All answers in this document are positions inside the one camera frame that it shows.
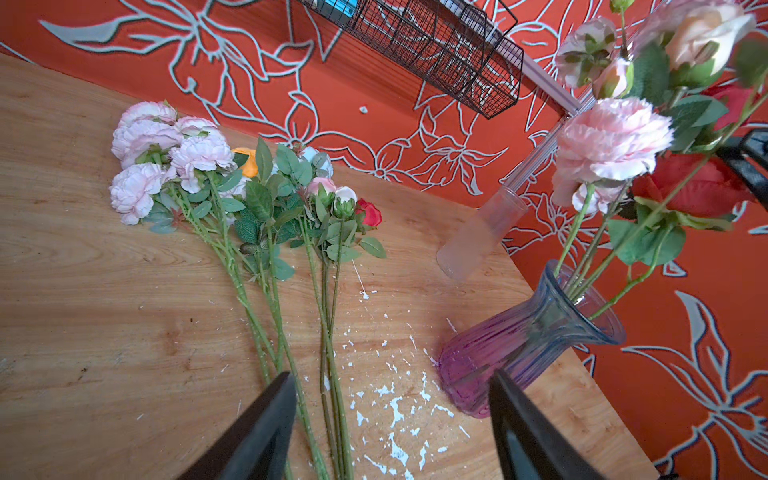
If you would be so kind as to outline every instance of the flower bouquet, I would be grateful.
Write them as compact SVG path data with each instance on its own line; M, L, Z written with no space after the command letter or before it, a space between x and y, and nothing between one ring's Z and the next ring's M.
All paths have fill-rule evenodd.
M349 433L334 363L333 324L343 263L365 250L386 258L370 235L382 221L376 207L337 187L328 154L303 144L262 139L255 149L230 149L212 122L177 119L168 104L142 102L123 113L112 152L123 168L110 187L112 207L126 225L146 223L155 233L179 228L207 243L227 271L246 311L264 382L285 368L299 374L284 332L279 282L294 269L280 258L281 246L306 249L320 317L320 391L334 478L353 478ZM268 338L246 285L259 285L277 338ZM303 387L296 382L298 415L318 478L331 478L313 433ZM290 465L286 478L292 478Z
M629 42L624 13L632 2L611 0L621 34L596 18L558 50L565 84L589 85L597 99L558 136L552 200L576 214L534 296L445 345L443 384L470 415L487 416L496 369L524 388L569 346L623 342L611 307L680 254L687 230L730 230L734 206L755 201L720 158L766 100L759 91L768 42L745 38L755 18L730 0L680 0L659 7ZM712 87L731 71L735 79ZM574 239L598 212L599 228L578 259ZM612 250L598 261L605 236ZM574 268L564 264L569 255ZM627 266L627 282L605 300L593 285L615 260Z

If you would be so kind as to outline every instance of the vase rim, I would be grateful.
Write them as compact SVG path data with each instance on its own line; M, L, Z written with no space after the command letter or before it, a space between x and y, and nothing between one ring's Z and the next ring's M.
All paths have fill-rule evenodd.
M544 268L544 275L546 275L548 282L554 286L558 294L565 298L568 301L568 307L572 309L573 313L576 314L576 317L580 319L582 322L584 322L587 326L587 328L592 331L596 336L599 336L605 343L609 345L620 345L624 343L627 340L627 332L624 330L624 326L621 324L621 321L619 321L618 316L614 312L613 307L608 307L605 312L603 312L600 315L600 318L604 318L607 320L607 324L610 326L610 328L613 330L613 335L608 335L603 329L599 328L597 325L592 323L566 296L565 292L563 292L562 288L560 288L560 283L558 282L558 279L554 277L554 269L557 266L558 261L557 260L549 260L547 262L546 267ZM573 273L573 269L570 268L567 265L562 265L560 267L561 274L563 272L566 273ZM589 296L592 299L599 300L600 304L605 304L605 299L600 294L600 292L597 291L593 286L590 286L587 292L584 294L584 296Z

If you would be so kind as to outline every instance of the white paint splatter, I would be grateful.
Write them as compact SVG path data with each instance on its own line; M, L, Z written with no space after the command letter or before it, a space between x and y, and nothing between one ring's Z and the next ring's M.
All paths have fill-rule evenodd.
M408 463L408 454L405 450L401 449L397 446L395 443L395 433L390 432L389 433L389 441L392 443L392 458L395 460L399 460L402 462L402 466L406 466L406 463Z
M427 459L425 458L427 455L427 448L429 447L429 442L424 442L424 445L419 451L419 455L422 457L422 459L419 461L419 471L422 471L424 469L424 464L427 462Z
M357 411L357 426L362 425L362 421L365 420L367 423L370 423L370 420L368 420L366 417L362 416L362 413L360 411Z
M444 406L440 406L440 405L438 405L438 404L435 404L435 408L436 408L437 410L440 410L440 411L442 411L442 412L445 412L445 413L447 413L447 414L448 414L448 416L449 416L449 417L451 417L451 418L453 418L453 417L454 417L454 415L453 415L453 412L451 412L450 410L448 410L448 409L447 409L446 407L444 407Z
M389 426L390 428L394 428L397 422L405 418L405 416L398 410L397 402L400 400L402 400L401 396L397 397L396 399L392 399L392 401L389 403L389 406L392 407L392 414L395 416L395 418L392 420L392 424Z
M427 356L429 356L429 353L427 353L427 349L422 349L422 351L424 352L424 355L427 355ZM433 364L434 366L440 366L440 364L439 364L439 363L437 363L437 362L435 361L435 359L433 359L431 356L429 356L429 361L430 361L430 362L432 362L432 364Z
M371 462L371 465L373 465L374 467L376 467L376 468L378 468L379 470L381 470L383 474L386 474L386 466L385 466L385 465L382 465L382 464L380 464L380 463L376 463L376 462L374 462L373 460L371 460L371 458L370 458L368 455L363 455L362 457L363 457L365 460L368 460L369 462Z
M424 386L422 388L422 391L419 392L419 395L422 396L422 398L424 399L425 402L428 402L429 400L432 399L432 396L429 395L426 392L426 390L427 390L427 372L422 372L422 382L424 382Z

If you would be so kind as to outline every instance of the white rose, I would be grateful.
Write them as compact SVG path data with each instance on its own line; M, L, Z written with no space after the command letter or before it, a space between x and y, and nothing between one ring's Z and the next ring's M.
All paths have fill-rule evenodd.
M677 70L683 64L701 65L714 60L714 74L725 68L733 46L755 25L753 15L745 15L740 5L704 5L694 8L675 29L667 44L670 67ZM700 55L713 42L717 50L712 55Z
M608 65L592 84L595 98L618 98L632 88L634 83L634 65L619 57Z

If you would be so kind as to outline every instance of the red rose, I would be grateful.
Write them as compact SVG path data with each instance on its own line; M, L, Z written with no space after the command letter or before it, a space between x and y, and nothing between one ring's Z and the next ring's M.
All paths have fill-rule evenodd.
M658 160L652 174L632 183L635 197L661 202L701 161L701 155L671 155ZM712 157L667 205L700 218L727 215L740 201L755 201L752 192L725 163Z
M362 198L357 201L356 213L363 212L366 218L363 219L363 223L369 227L378 227L382 223L382 213L370 202L366 202Z
M752 94L752 89L739 87L736 84L718 85L716 87L709 87L707 90L701 92L701 94L716 98L723 105L728 107L728 113L715 122L713 130L718 131L721 128L725 128L728 125L735 124L739 121L741 112L744 111L744 105L746 105L746 101Z

